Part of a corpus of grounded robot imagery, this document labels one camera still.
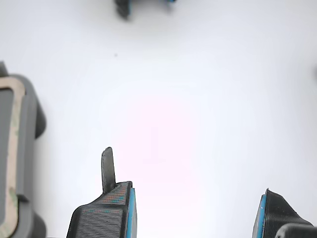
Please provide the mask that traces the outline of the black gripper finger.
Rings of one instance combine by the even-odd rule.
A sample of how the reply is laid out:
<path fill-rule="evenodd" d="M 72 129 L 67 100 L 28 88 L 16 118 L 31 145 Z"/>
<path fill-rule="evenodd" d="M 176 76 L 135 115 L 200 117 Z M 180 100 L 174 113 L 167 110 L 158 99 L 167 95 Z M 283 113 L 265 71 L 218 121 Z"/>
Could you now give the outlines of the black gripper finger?
<path fill-rule="evenodd" d="M 131 181 L 115 181 L 113 151 L 101 157 L 102 194 L 72 214 L 68 238 L 136 238 L 137 207 Z"/>
<path fill-rule="evenodd" d="M 253 238 L 317 238 L 317 228 L 306 221 L 278 193 L 269 189 L 261 196 Z"/>

